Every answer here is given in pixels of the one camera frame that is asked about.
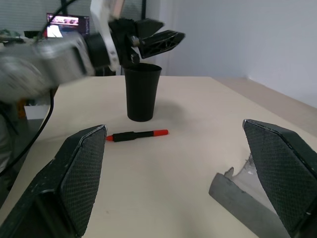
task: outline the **monitor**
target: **monitor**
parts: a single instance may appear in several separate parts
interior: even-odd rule
[[[52,13],[47,13],[47,21],[53,17]],[[47,27],[47,37],[64,37],[70,32],[77,31],[82,36],[89,35],[89,17],[74,15],[57,15],[50,26]]]

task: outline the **table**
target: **table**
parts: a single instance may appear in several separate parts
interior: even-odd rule
[[[314,136],[210,77],[162,76],[155,115],[148,122],[127,118],[123,76],[62,86],[53,115],[0,210],[0,222],[67,136],[106,124],[108,134],[169,129],[170,135],[106,143],[85,237],[255,238],[208,195],[217,172],[232,166],[237,172],[249,156],[243,119],[294,130],[317,148]]]

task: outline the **black cup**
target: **black cup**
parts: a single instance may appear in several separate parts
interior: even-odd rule
[[[152,119],[161,70],[161,67],[148,63],[124,69],[128,117],[131,120]]]

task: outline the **textured black pad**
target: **textured black pad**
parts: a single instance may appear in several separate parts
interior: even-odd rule
[[[104,125],[82,130],[67,138],[55,157],[34,177],[22,194],[2,226],[1,238],[39,237],[40,219],[50,219],[50,214],[32,217],[34,224],[28,230],[28,235],[16,234],[20,224],[28,219],[33,205],[42,204],[42,195],[52,193],[52,202],[64,211],[64,216],[71,223],[74,236],[81,237],[86,231],[90,214],[98,191],[102,159],[105,150],[106,127]],[[51,207],[55,203],[44,203]],[[41,238],[56,237],[52,229],[43,228]]]
[[[254,121],[244,131],[259,180],[290,236],[316,208],[317,154],[295,132]]]

